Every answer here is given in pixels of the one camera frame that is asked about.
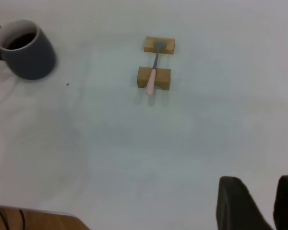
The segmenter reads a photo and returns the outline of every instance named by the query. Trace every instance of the gray mug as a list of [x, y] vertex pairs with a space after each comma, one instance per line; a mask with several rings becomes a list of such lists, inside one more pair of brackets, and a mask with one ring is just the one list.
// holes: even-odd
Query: gray mug
[[0, 59], [20, 78], [37, 80], [55, 67], [56, 55], [41, 28], [19, 20], [0, 27]]

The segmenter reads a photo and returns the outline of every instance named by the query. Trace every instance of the spoon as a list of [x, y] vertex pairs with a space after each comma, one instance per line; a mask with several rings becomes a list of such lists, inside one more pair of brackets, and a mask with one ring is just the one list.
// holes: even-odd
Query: spoon
[[155, 78], [156, 78], [156, 69], [157, 69], [157, 62], [158, 62], [158, 57], [159, 57], [159, 52], [161, 49], [163, 49], [167, 45], [166, 42], [164, 41], [155, 41], [154, 46], [157, 49], [157, 55], [155, 58], [154, 66], [152, 68], [152, 71], [150, 72], [150, 76], [148, 79], [148, 83], [146, 86], [146, 93], [148, 95], [153, 95], [154, 94], [154, 86], [155, 86]]

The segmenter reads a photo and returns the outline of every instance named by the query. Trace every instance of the white table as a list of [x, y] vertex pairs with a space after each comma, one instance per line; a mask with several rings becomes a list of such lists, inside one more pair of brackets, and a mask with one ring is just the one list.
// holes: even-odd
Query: white table
[[[0, 0], [59, 57], [41, 81], [0, 62], [0, 205], [93, 230], [215, 230], [218, 180], [273, 224], [288, 174], [288, 0]], [[138, 89], [146, 36], [176, 39], [169, 92]]]

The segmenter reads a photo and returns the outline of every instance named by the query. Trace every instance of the mug rim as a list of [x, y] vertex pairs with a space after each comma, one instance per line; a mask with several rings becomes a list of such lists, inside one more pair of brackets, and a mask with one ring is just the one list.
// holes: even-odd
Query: mug rim
[[20, 24], [20, 23], [27, 23], [27, 24], [31, 24], [31, 25], [34, 26], [34, 28], [36, 29], [36, 34], [35, 34], [35, 37], [33, 38], [33, 40], [31, 42], [29, 42], [27, 45], [25, 45], [25, 46], [23, 46], [21, 48], [18, 48], [18, 49], [6, 49], [0, 44], [0, 50], [4, 50], [4, 51], [7, 51], [7, 52], [19, 51], [21, 49], [29, 47], [31, 44], [33, 44], [37, 40], [37, 38], [40, 35], [40, 27], [36, 23], [34, 23], [33, 21], [26, 20], [26, 19], [13, 21], [13, 22], [10, 22], [10, 23], [7, 23], [7, 24], [1, 26], [0, 27], [0, 35], [4, 31], [8, 30], [9, 28], [13, 28], [13, 27], [15, 27], [16, 24]]

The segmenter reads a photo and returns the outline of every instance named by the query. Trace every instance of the small wooden block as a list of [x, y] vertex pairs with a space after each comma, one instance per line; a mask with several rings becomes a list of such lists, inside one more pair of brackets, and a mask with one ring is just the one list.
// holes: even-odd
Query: small wooden block
[[155, 41], [165, 41], [167, 46], [164, 47], [160, 54], [173, 54], [175, 48], [175, 39], [172, 38], [162, 38], [162, 37], [146, 37], [145, 44], [144, 44], [144, 51], [156, 53], [157, 50], [154, 46]]
[[[147, 85], [151, 67], [139, 67], [137, 82], [139, 88], [145, 88]], [[170, 69], [157, 69], [155, 85], [160, 86], [163, 90], [169, 90], [171, 82], [171, 70]]]

